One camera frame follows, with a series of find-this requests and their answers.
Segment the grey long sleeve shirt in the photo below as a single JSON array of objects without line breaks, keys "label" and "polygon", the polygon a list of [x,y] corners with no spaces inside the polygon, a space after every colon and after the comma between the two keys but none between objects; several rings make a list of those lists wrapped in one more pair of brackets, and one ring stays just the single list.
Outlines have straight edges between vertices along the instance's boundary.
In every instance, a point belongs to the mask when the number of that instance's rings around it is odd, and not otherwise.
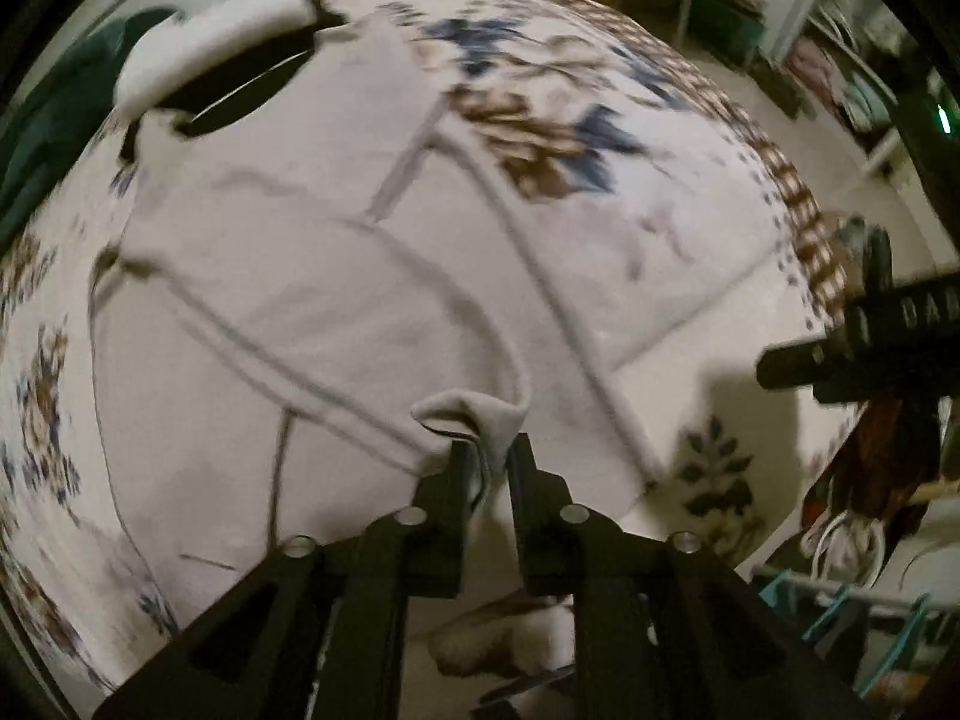
[{"label": "grey long sleeve shirt", "polygon": [[94,298],[96,403],[122,523],[179,622],[280,539],[337,541],[477,449],[470,577],[511,587],[500,479],[528,433],[622,515],[649,449],[511,187],[366,21],[272,98],[187,137],[153,110]]}]

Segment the floral bed sheet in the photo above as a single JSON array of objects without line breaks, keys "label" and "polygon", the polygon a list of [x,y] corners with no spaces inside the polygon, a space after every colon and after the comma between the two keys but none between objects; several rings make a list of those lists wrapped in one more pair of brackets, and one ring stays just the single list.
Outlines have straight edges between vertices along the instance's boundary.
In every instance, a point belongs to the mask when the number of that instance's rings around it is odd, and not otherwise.
[{"label": "floral bed sheet", "polygon": [[[649,449],[638,500],[604,514],[748,561],[854,418],[755,383],[760,351],[830,327],[846,283],[788,156],[696,65],[590,0],[311,2],[348,18],[311,59],[386,21],[511,187]],[[94,298],[135,205],[123,144],[113,107],[2,255],[2,603],[82,715],[224,595],[179,622],[112,491]],[[470,577],[472,500],[464,593],[413,608],[420,717],[573,660],[571,603],[521,587],[504,466],[500,494],[511,587]]]}]

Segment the white wardrobe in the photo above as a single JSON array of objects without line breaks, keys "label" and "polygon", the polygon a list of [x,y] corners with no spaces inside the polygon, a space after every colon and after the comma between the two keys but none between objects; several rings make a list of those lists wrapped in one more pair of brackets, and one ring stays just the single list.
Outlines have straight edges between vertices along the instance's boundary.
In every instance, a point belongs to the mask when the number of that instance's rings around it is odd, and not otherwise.
[{"label": "white wardrobe", "polygon": [[958,164],[958,101],[884,0],[766,0],[761,52],[848,133],[864,177]]}]

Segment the dark green blanket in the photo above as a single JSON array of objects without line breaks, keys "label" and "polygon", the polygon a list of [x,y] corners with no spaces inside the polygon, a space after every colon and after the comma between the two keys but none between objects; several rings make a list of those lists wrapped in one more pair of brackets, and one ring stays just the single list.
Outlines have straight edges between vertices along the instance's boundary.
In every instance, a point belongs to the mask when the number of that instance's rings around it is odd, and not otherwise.
[{"label": "dark green blanket", "polygon": [[149,8],[110,21],[73,44],[32,88],[2,137],[2,247],[67,175],[114,107],[114,88],[133,46],[167,18]]}]

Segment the folded white garment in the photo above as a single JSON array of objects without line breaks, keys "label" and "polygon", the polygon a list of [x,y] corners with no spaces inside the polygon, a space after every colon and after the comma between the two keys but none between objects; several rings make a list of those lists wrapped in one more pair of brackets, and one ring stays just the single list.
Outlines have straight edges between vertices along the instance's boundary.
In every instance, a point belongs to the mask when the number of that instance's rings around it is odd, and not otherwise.
[{"label": "folded white garment", "polygon": [[114,86],[114,114],[132,122],[187,83],[268,39],[317,23],[311,0],[223,0],[149,29]]}]

